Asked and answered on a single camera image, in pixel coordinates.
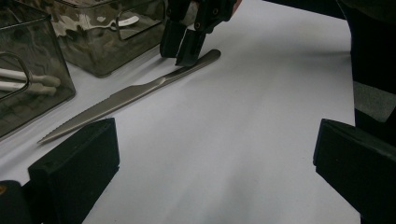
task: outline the plastic container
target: plastic container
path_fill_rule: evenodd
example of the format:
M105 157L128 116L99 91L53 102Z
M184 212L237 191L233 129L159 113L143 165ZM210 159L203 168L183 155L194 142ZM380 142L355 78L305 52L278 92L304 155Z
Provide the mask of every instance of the plastic container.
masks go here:
M19 0L45 10L65 59L106 77L161 41L163 0Z
M50 15L0 3L0 139L74 97Z

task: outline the white surface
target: white surface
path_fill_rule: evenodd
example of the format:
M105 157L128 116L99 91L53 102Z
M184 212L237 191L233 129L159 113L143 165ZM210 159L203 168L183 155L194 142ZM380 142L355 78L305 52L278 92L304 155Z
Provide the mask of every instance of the white surface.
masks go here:
M357 224L312 163L320 120L353 124L347 23L245 0L206 38L208 67L113 115L120 170L84 223ZM66 137L39 139L126 86L175 69L159 55L98 79L70 65L78 96L0 143L0 179Z

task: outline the knife blade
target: knife blade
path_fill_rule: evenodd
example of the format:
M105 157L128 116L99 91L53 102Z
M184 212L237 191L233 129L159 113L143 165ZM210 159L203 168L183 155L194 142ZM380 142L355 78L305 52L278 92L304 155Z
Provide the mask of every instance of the knife blade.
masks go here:
M164 87L182 77L185 77L197 71L200 68L203 68L213 63L220 57L220 55L221 53L218 49L212 49L206 55L201 57L193 66L182 67L163 77L159 77L153 81L150 81L149 83L142 85L133 85L117 91L116 93L106 98L104 101L98 103L97 105L91 106L87 110L71 118L55 130L47 134L37 143L45 144L61 136L64 136L65 134L71 133L74 130L81 128L90 122L106 116L122 108L123 106L126 106L142 98L143 96L158 90L161 87Z

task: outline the metal knife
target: metal knife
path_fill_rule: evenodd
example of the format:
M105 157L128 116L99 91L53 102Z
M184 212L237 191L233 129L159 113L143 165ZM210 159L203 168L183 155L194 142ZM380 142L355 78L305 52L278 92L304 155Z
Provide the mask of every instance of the metal knife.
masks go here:
M213 63L220 57L220 55L221 53L218 49L212 49L206 55L200 58L193 66L179 68L174 72L171 72L163 77L159 77L143 85L135 85L122 89L110 95L104 101L98 103L97 105L91 106L87 110L68 120L66 123L53 130L51 133L49 133L37 143L48 143L65 134L71 133L74 130L81 128L82 126L93 122L105 115L108 115L115 110L118 110L123 106L128 105L131 102L136 101L143 96L168 85L171 82L174 82L182 77L185 77L186 75L191 74L194 71L197 71L200 68L203 68Z

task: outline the clear plastic bin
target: clear plastic bin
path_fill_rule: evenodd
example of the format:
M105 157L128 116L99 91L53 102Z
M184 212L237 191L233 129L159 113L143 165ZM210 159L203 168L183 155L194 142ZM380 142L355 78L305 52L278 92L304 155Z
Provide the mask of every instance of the clear plastic bin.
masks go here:
M50 15L14 1L0 3L0 139L76 91Z
M65 59L106 77L158 45L163 0L19 0L45 10Z

